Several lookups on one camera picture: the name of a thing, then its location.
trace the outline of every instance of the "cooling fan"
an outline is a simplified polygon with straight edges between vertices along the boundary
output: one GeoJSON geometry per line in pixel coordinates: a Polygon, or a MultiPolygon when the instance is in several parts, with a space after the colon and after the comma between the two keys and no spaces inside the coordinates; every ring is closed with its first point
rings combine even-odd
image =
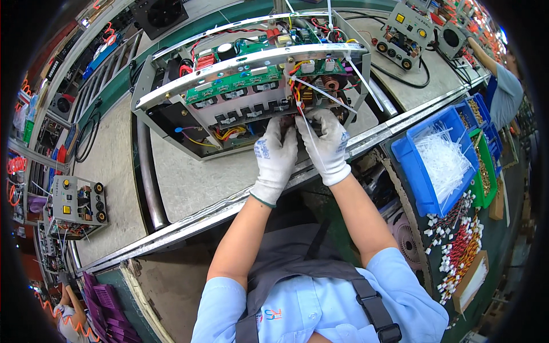
{"type": "Polygon", "coordinates": [[[387,220],[387,225],[410,268],[414,271],[420,270],[421,263],[419,262],[417,244],[413,238],[412,228],[410,227],[406,214],[404,214],[404,210],[401,208],[393,214],[387,220]]]}

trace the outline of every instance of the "orange coiled cable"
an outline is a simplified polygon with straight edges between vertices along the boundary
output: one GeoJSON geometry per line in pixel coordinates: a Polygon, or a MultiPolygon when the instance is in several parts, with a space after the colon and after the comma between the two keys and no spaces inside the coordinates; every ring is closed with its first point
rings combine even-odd
{"type": "Polygon", "coordinates": [[[86,332],[84,332],[84,327],[82,326],[82,324],[80,322],[78,322],[78,325],[76,327],[74,327],[73,323],[72,323],[72,319],[71,317],[72,316],[67,316],[67,319],[63,319],[63,314],[61,313],[61,311],[59,309],[57,309],[55,311],[55,314],[53,313],[53,309],[52,309],[52,305],[49,303],[49,301],[46,300],[46,302],[42,302],[42,298],[40,298],[40,294],[38,294],[38,292],[35,292],[35,295],[38,296],[38,300],[40,300],[40,305],[42,306],[42,308],[45,310],[46,309],[46,306],[49,306],[49,311],[52,313],[52,317],[53,318],[57,318],[57,315],[58,314],[61,314],[61,320],[63,320],[63,324],[67,325],[67,323],[70,321],[70,324],[72,326],[72,328],[74,329],[74,331],[78,332],[78,330],[82,331],[82,334],[84,335],[84,337],[89,337],[90,335],[92,335],[92,338],[95,342],[99,342],[100,341],[100,338],[99,336],[95,337],[95,334],[94,332],[92,331],[92,328],[89,327],[88,330],[86,332]]]}

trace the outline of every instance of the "light blue shirt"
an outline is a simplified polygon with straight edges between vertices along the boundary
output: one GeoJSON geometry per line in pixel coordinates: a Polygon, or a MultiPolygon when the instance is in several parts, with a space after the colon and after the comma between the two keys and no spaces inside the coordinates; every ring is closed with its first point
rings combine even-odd
{"type": "MultiPolygon", "coordinates": [[[[400,251],[377,253],[357,268],[382,296],[401,342],[439,342],[448,314],[420,286],[400,251]]],[[[210,279],[200,300],[192,343],[234,342],[246,292],[233,279],[210,279]]],[[[349,281],[299,276],[278,282],[256,314],[259,341],[305,343],[314,331],[334,343],[379,342],[349,281]]]]}
{"type": "Polygon", "coordinates": [[[524,91],[520,81],[501,64],[497,68],[497,87],[490,105],[490,117],[496,130],[511,122],[517,115],[524,91]]]}

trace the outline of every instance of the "cardboard box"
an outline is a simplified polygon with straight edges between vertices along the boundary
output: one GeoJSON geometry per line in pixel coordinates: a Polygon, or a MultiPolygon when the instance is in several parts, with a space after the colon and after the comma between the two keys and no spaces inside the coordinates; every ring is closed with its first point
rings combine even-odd
{"type": "Polygon", "coordinates": [[[503,194],[503,182],[500,178],[497,178],[497,193],[492,203],[490,204],[489,216],[493,220],[502,220],[503,219],[503,207],[505,205],[504,194],[503,194]]]}
{"type": "Polygon", "coordinates": [[[453,294],[453,307],[456,310],[457,313],[463,313],[467,306],[473,301],[475,298],[475,295],[477,294],[476,290],[467,300],[467,302],[463,305],[463,308],[460,307],[460,299],[463,295],[463,292],[467,288],[467,285],[471,282],[471,279],[473,278],[473,275],[477,271],[478,267],[480,266],[481,261],[484,259],[484,265],[486,266],[486,274],[488,274],[488,253],[486,250],[480,250],[479,253],[475,256],[473,263],[471,263],[471,266],[469,267],[469,270],[465,275],[463,276],[463,280],[460,282],[460,284],[457,286],[456,291],[453,294]]]}

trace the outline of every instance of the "green plastic bin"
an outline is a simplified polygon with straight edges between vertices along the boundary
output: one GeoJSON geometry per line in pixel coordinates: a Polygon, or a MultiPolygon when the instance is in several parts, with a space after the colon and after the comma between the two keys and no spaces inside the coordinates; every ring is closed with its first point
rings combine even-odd
{"type": "MultiPolygon", "coordinates": [[[[469,138],[477,136],[479,132],[479,128],[471,131],[471,133],[469,134],[469,138]]],[[[480,206],[485,209],[490,206],[492,200],[496,196],[497,181],[496,174],[494,172],[494,164],[492,163],[492,157],[490,155],[490,150],[488,149],[488,145],[486,143],[486,138],[484,138],[484,135],[482,135],[482,137],[480,138],[479,149],[480,158],[486,165],[486,171],[488,171],[488,178],[490,179],[490,192],[488,193],[487,197],[484,197],[484,188],[482,185],[482,178],[480,177],[480,168],[477,174],[473,177],[469,189],[471,190],[471,193],[476,196],[476,198],[473,200],[473,207],[480,206]]]]}

